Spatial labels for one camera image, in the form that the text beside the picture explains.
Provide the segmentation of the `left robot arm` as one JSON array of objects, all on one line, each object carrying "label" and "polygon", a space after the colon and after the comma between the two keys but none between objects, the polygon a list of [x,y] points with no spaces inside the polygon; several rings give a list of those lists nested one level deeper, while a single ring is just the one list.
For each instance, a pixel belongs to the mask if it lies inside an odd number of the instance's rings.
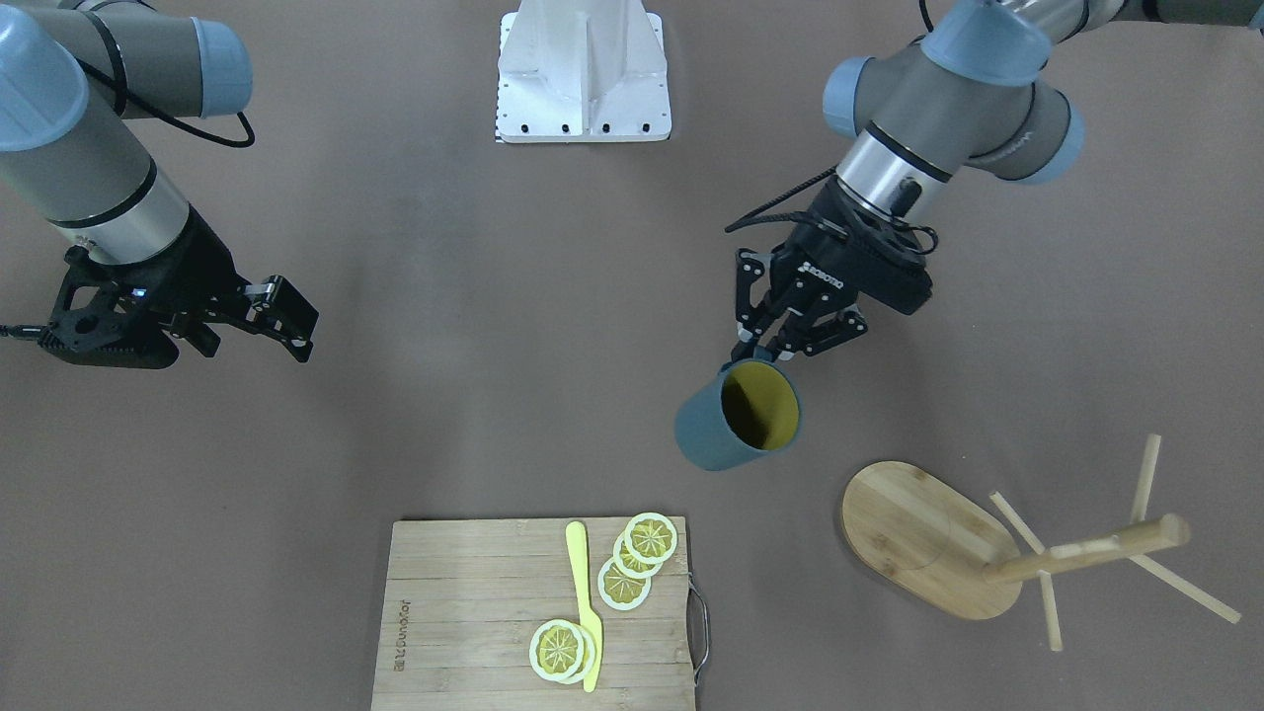
[{"label": "left robot arm", "polygon": [[1114,20],[1261,28],[1259,1],[958,1],[897,54],[844,59],[823,114],[852,144],[809,180],[800,211],[755,207],[732,229],[791,221],[763,256],[736,256],[731,361],[817,356],[862,337],[858,299],[911,314],[932,296],[921,216],[961,168],[1043,183],[1079,156],[1085,121],[1040,78],[1062,40]]}]

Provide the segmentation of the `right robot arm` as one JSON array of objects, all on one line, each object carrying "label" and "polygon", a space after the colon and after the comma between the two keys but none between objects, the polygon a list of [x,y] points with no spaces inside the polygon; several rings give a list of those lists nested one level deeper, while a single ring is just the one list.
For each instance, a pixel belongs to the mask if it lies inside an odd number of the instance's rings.
[{"label": "right robot arm", "polygon": [[144,1],[11,1],[1,33],[3,178],[70,242],[49,318],[4,337],[71,364],[158,369],[178,342],[215,356],[222,323],[308,361],[317,310],[284,277],[238,275],[126,127],[243,116],[253,68],[240,38]]}]

